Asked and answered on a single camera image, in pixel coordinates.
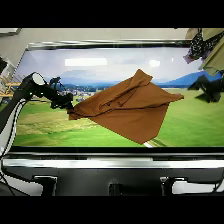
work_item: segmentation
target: orange-brown fabric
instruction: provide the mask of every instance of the orange-brown fabric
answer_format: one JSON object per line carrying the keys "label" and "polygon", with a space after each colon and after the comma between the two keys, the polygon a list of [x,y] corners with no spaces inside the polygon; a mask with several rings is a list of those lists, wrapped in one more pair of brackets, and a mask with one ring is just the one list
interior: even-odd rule
{"label": "orange-brown fabric", "polygon": [[87,117],[139,144],[159,133],[169,103],[184,97],[170,94],[151,83],[152,76],[138,69],[135,75],[96,93],[74,109],[69,120]]}

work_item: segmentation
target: landscape image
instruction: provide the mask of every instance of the landscape image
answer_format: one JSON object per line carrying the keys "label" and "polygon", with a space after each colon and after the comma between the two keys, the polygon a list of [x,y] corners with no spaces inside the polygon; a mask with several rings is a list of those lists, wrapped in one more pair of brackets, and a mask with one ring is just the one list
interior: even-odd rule
{"label": "landscape image", "polygon": [[[137,69],[153,76],[152,82],[170,93],[181,93],[184,100],[171,103],[153,146],[223,146],[224,98],[218,103],[195,99],[200,91],[187,88],[201,75],[200,60],[187,64],[187,48],[121,48],[35,50],[25,52],[16,74],[40,73],[49,82],[60,77],[60,94],[73,94],[73,105],[132,77]],[[69,121],[65,110],[51,109],[50,101],[28,102],[18,119],[17,146],[105,146],[145,147],[84,118]]]}

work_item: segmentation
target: cloth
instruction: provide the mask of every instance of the cloth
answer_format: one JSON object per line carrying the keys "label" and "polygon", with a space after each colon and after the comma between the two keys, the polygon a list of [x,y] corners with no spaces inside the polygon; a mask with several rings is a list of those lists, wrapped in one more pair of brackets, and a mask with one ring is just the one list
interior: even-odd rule
{"label": "cloth", "polygon": [[162,90],[152,78],[138,69],[133,77],[68,109],[69,120],[86,117],[143,144],[158,135],[169,103],[184,98]]}
{"label": "cloth", "polygon": [[213,48],[217,45],[220,39],[224,36],[224,32],[219,33],[218,35],[203,41],[202,38],[202,28],[199,28],[198,33],[191,41],[191,46],[188,51],[188,54],[183,58],[189,64],[194,60],[198,60],[202,57],[206,52],[212,51]]}
{"label": "cloth", "polygon": [[224,70],[224,37],[222,37],[199,69],[206,70],[210,75],[216,75]]}
{"label": "cloth", "polygon": [[224,28],[202,28],[203,41],[206,41],[224,31]]}
{"label": "cloth", "polygon": [[186,33],[186,36],[185,36],[185,39],[188,40],[192,40],[195,35],[198,33],[198,28],[189,28],[187,33]]}

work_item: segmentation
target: blue sky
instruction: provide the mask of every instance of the blue sky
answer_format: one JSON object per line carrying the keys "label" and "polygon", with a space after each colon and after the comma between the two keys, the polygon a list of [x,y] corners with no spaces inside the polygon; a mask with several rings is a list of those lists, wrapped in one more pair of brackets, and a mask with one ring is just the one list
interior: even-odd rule
{"label": "blue sky", "polygon": [[[165,82],[199,71],[201,60],[187,64],[183,59],[187,52],[187,48],[170,47],[35,50],[25,52],[16,74],[39,72],[50,78],[73,71],[70,74],[77,78],[122,81],[142,69],[154,80]],[[65,60],[71,58],[106,58],[107,65],[65,66]],[[160,65],[152,67],[150,60],[159,61]]]}

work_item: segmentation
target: green field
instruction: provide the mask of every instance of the green field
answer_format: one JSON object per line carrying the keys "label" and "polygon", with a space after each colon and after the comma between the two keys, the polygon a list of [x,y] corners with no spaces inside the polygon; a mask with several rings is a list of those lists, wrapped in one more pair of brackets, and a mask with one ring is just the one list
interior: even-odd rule
{"label": "green field", "polygon": [[[208,104],[194,99],[198,91],[168,91],[181,93],[185,99],[170,104],[159,135],[151,144],[224,146],[224,95],[219,103]],[[69,121],[65,110],[52,110],[50,104],[40,102],[29,102],[22,110],[14,145],[144,147],[89,119]]]}

